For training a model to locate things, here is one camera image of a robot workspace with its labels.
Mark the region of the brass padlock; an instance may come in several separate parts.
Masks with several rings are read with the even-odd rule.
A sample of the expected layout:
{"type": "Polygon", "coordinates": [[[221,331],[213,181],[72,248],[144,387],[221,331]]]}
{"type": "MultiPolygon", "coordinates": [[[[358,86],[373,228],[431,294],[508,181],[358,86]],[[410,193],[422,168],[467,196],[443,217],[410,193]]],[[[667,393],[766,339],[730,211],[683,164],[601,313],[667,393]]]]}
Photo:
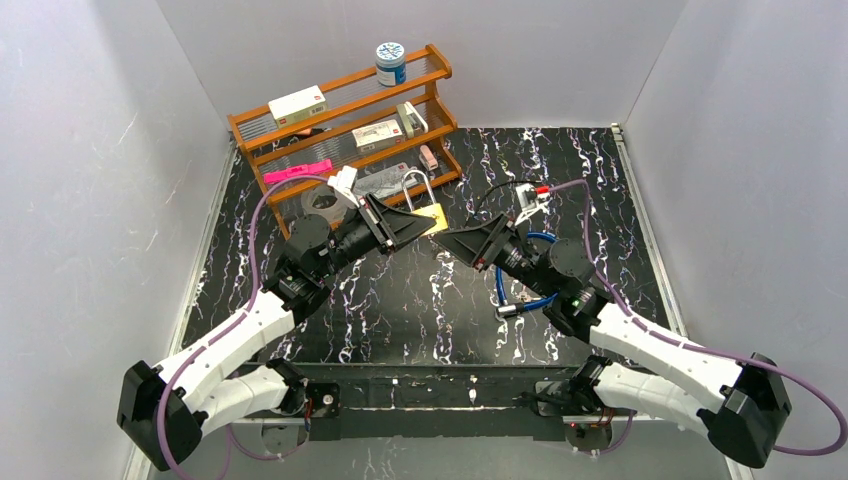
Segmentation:
{"type": "Polygon", "coordinates": [[[418,215],[418,216],[429,217],[435,222],[435,224],[424,233],[425,236],[431,236],[435,233],[444,231],[448,228],[448,222],[447,222],[446,215],[444,213],[444,209],[443,209],[442,205],[436,200],[436,197],[435,197],[433,188],[431,186],[429,177],[426,173],[422,172],[421,170],[415,169],[415,168],[409,169],[406,173],[403,174],[401,184],[402,184],[402,190],[403,190],[404,196],[406,198],[408,207],[410,208],[410,211],[413,214],[418,215]],[[412,177],[412,176],[420,176],[421,177],[422,184],[426,187],[427,194],[429,195],[429,198],[430,198],[430,204],[429,205],[426,205],[424,207],[420,207],[420,208],[417,208],[417,209],[413,208],[413,202],[412,202],[408,187],[406,185],[407,179],[412,177]]]}

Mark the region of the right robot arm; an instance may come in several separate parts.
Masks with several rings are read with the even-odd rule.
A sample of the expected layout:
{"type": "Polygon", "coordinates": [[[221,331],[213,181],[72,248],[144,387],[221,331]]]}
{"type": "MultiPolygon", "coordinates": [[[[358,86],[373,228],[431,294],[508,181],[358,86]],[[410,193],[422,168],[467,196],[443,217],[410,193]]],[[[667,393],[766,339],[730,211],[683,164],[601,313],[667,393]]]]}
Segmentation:
{"type": "Polygon", "coordinates": [[[722,356],[626,313],[596,281],[582,243],[536,244],[525,226],[504,215],[439,232],[434,240],[471,268],[498,267],[551,297],[543,313],[563,335],[623,355],[647,370],[641,374],[611,360],[592,360],[573,380],[575,394],[674,421],[705,436],[739,464],[765,466],[792,409],[771,358],[722,356]]]}

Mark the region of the blue cable bike lock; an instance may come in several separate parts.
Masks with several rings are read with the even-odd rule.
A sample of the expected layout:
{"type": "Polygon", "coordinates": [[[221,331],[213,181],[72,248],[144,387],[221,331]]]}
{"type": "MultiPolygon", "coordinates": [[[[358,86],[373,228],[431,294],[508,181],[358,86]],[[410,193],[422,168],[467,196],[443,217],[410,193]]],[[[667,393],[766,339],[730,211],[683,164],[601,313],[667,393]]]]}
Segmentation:
{"type": "Polygon", "coordinates": [[[549,262],[544,260],[557,237],[548,232],[512,234],[498,249],[494,260],[495,293],[500,318],[540,310],[556,293],[546,286],[552,279],[549,262]]]}

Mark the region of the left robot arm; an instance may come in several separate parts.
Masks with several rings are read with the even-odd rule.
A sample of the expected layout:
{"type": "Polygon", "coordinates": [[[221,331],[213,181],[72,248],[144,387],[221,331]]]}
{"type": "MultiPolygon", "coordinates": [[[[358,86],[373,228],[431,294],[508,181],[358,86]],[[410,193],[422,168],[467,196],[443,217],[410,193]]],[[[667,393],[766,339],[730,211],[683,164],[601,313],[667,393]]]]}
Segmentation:
{"type": "Polygon", "coordinates": [[[319,214],[296,219],[274,272],[246,305],[184,350],[127,369],[118,426],[157,469],[177,472],[218,428],[258,411],[297,411],[305,402],[303,377],[286,362],[271,361],[239,377],[233,372],[321,307],[340,270],[371,251],[390,255],[435,224],[372,194],[337,228],[319,214]]]}

